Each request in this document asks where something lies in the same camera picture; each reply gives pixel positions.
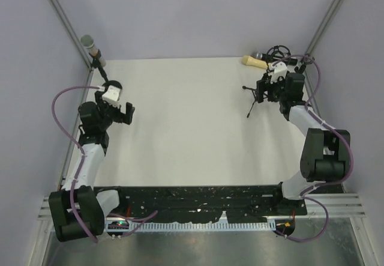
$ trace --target metal pole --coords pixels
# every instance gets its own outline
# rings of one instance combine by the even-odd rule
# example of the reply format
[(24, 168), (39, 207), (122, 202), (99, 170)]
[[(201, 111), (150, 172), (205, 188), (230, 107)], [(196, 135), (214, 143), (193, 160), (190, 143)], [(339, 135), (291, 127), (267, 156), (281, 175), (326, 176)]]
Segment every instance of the metal pole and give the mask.
[(57, 13), (60, 21), (62, 22), (64, 28), (67, 30), (67, 32), (68, 32), (72, 42), (74, 43), (77, 51), (79, 52), (79, 54), (83, 58), (84, 63), (87, 65), (87, 67), (90, 70), (91, 69), (90, 58), (89, 58), (88, 54), (86, 53), (85, 49), (83, 48), (83, 46), (81, 45), (80, 40), (77, 37), (70, 21), (68, 20), (67, 15), (64, 13), (64, 10), (62, 9), (59, 1), (58, 0), (49, 0), (49, 1), (52, 4), (53, 9), (56, 11), (56, 13)]

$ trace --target black metal plate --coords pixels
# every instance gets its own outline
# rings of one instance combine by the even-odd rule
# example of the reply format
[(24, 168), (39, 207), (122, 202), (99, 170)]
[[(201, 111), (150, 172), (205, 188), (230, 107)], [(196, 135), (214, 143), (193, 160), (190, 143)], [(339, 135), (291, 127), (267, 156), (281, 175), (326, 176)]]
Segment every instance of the black metal plate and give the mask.
[(265, 222), (263, 216), (306, 215), (304, 201), (281, 197), (281, 187), (121, 187), (131, 216), (143, 218), (158, 210), (157, 223), (217, 222), (226, 211), (229, 223)]

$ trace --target gray microphone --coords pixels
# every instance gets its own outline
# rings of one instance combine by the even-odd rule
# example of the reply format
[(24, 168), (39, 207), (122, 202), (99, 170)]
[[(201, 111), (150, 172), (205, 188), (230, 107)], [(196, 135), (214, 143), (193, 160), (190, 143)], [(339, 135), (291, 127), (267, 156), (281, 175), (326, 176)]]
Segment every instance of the gray microphone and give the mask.
[(94, 39), (90, 35), (84, 35), (81, 37), (80, 42), (85, 48), (87, 48), (88, 53), (93, 58), (97, 58), (100, 61), (100, 65), (104, 68), (107, 62), (101, 56), (101, 52), (99, 51), (98, 47), (95, 46)]

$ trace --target black bracket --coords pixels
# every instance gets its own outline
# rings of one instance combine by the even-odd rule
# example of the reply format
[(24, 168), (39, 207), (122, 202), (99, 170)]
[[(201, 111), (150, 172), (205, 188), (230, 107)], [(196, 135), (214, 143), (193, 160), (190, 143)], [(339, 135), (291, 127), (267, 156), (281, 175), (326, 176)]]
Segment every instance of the black bracket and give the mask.
[[(336, 130), (350, 144), (346, 130)], [(309, 128), (300, 159), (300, 171), (308, 182), (337, 181), (349, 168), (350, 157), (346, 146), (331, 131)]]
[[(81, 186), (74, 191), (74, 201), (79, 204), (79, 215), (93, 235), (104, 231), (104, 214), (91, 186)], [(77, 222), (71, 209), (70, 192), (61, 190), (52, 192), (48, 199), (53, 225), (60, 242), (87, 237)]]

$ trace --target white cable carrier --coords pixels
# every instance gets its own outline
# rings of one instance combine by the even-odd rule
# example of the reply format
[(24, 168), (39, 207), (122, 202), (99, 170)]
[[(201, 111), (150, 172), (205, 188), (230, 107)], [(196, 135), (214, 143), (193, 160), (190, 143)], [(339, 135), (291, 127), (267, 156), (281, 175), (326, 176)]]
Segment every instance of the white cable carrier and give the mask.
[[(107, 231), (113, 232), (129, 232), (140, 223), (129, 222), (129, 229), (108, 229), (108, 226), (116, 220), (107, 221)], [(276, 224), (274, 220), (265, 223), (228, 223), (226, 220), (219, 220), (216, 223), (193, 224), (193, 223), (145, 223), (136, 232), (137, 233), (153, 233), (153, 232), (232, 232), (232, 231), (274, 231)]]

